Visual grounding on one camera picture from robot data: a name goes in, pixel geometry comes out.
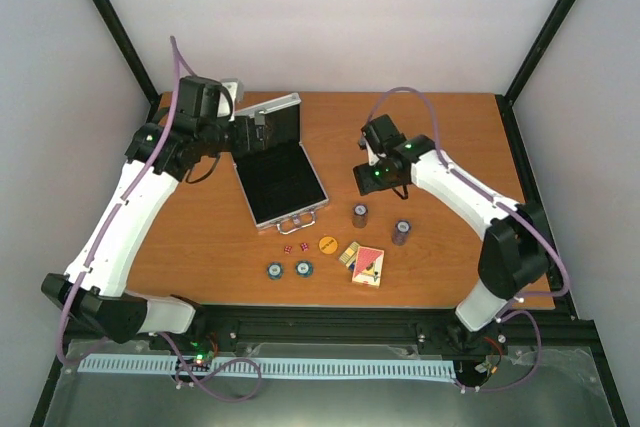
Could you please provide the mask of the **purple chip stack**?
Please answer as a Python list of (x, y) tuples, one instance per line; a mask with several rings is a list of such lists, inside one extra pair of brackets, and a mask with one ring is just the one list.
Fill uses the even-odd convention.
[(393, 244), (397, 246), (405, 245), (410, 232), (411, 224), (407, 220), (397, 221), (391, 236)]
[(365, 204), (359, 203), (352, 210), (352, 225), (355, 228), (362, 229), (368, 222), (368, 208)]

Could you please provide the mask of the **aluminium poker case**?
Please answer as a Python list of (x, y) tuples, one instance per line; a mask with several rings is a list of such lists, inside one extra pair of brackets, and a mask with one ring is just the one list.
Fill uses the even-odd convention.
[(302, 137), (302, 101), (291, 93), (236, 112), (255, 119), (261, 148), (233, 157), (236, 175), (258, 229), (290, 235), (316, 223), (329, 202)]

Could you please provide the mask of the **blue chip stack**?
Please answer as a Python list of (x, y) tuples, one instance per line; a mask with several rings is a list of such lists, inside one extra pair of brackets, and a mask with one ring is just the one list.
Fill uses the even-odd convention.
[(298, 261), (295, 265), (295, 272), (301, 277), (310, 277), (314, 272), (313, 264), (305, 260)]
[(284, 269), (281, 263), (272, 262), (267, 266), (266, 273), (269, 279), (279, 280), (283, 276)]

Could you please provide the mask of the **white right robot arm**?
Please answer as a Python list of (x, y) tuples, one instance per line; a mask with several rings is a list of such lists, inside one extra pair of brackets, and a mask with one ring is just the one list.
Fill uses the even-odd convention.
[(353, 169), (361, 194), (392, 190), (407, 199), (408, 188), (414, 185), (456, 213), (480, 238), (478, 280), (444, 329), (454, 350), (470, 350), (499, 313), (557, 264), (542, 207), (490, 189), (460, 168), (433, 139), (407, 138), (388, 115), (362, 127), (359, 145), (368, 156), (366, 163)]

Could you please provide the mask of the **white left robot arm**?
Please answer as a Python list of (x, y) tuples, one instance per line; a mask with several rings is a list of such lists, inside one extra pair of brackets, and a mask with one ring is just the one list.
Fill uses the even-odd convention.
[(48, 274), (43, 294), (60, 307), (60, 325), (75, 320), (124, 343), (167, 332), (186, 349), (201, 347), (208, 325), (195, 302), (128, 290), (133, 261), (156, 216), (205, 157), (231, 147), (234, 110), (243, 96), (237, 79), (185, 76), (177, 96), (134, 134), (117, 187), (94, 232), (62, 274)]

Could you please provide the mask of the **yellow card box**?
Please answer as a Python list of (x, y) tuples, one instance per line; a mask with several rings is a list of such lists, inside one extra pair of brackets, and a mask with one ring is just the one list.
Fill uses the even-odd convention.
[(358, 242), (352, 242), (339, 256), (339, 261), (348, 269), (353, 269), (359, 248), (360, 244)]

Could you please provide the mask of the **red playing card deck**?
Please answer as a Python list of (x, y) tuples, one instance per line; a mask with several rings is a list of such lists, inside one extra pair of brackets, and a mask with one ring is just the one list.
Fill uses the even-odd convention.
[(378, 288), (384, 263), (382, 249), (360, 246), (356, 253), (351, 282)]

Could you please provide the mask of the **yellow big blind button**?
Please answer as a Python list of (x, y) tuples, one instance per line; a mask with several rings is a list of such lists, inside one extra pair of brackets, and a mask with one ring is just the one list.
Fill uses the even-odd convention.
[(337, 250), (338, 242), (332, 236), (325, 236), (319, 240), (318, 247), (323, 254), (331, 255)]

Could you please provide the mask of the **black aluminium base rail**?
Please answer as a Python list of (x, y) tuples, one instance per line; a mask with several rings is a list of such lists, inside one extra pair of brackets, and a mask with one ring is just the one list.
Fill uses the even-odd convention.
[(196, 309), (195, 326), (174, 336), (192, 351), (214, 339), (224, 352), (261, 343), (364, 344), (416, 346), (421, 355), (480, 356), (498, 341), (534, 346), (531, 321), (522, 313), (464, 333), (449, 309), (365, 309), (328, 307), (250, 307), (205, 305)]

